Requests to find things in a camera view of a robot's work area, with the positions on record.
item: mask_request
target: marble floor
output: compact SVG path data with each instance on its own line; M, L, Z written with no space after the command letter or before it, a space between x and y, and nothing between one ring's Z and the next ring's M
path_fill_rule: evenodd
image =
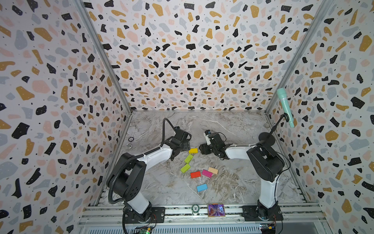
M270 131L265 116L255 112L134 112L120 154L140 154L160 145L163 118L168 118L174 126L180 126L192 134L191 148L198 148L205 143L203 133L208 129L222 132L227 137L226 143L238 145L257 143L261 132ZM172 136L172 128L168 124L165 128L165 138ZM129 137L134 137L130 149L127 147ZM273 148L280 151L277 144ZM184 159L187 156L188 152L181 152L174 161L164 161L146 172L141 191L152 204L257 203L260 177L250 160L220 160L214 154L202 155L199 152L189 163L191 168L183 174L180 168L185 165ZM207 170L208 167L218 169L218 174L212 178L202 175L191 179L191 172ZM196 186L204 183L208 189L197 192ZM289 171L282 174L278 186L280 203L304 202ZM99 206L110 206L106 189Z

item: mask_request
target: terrazzo wallpaper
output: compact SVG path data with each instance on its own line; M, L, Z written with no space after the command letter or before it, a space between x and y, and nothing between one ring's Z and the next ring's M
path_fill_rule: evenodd
M295 128L278 136L333 233L373 233L374 1L329 10L286 86ZM278 104L270 117L278 121Z
M74 233L126 116L68 0L0 2L0 233Z
M84 0L135 109L261 110L322 0Z

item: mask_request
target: small round object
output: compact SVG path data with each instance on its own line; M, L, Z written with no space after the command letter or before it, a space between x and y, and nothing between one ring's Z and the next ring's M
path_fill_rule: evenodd
M198 213L199 210L200 210L200 207L199 207L198 205L193 205L193 206L192 206L192 212L193 212L193 213Z

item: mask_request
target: teal microphone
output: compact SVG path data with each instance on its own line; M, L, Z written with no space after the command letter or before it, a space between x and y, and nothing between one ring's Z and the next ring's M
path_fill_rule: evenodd
M292 113L291 113L291 110L289 108L289 104L288 104L288 100L287 100L287 93L286 93L286 90L284 88L279 88L277 90L277 94L278 94L278 98L282 104L282 108L283 108L283 111L284 113L288 114L288 117L289 117L289 126L291 128L294 128L295 125L294 125L294 119L292 117Z

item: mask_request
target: green block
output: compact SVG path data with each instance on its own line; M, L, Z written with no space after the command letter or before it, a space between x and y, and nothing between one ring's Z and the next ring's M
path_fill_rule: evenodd
M190 168L191 168L191 166L186 164L184 167L181 168L181 172L185 173Z
M191 154L189 154L184 161L186 163L190 163L192 159L193 159L193 156Z

